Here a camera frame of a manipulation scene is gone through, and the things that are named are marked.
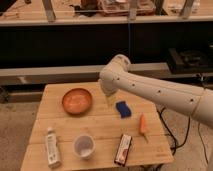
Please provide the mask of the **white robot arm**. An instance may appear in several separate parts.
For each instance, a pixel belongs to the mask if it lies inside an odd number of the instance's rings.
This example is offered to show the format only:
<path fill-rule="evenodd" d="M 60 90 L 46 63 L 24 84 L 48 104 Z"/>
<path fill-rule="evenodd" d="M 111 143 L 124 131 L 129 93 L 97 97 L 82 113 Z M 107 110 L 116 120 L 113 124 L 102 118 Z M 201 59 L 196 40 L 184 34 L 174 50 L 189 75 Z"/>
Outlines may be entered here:
<path fill-rule="evenodd" d="M 106 96 L 118 89 L 163 105 L 213 129 L 213 90 L 129 72 L 128 57 L 118 54 L 103 67 L 99 82 Z"/>

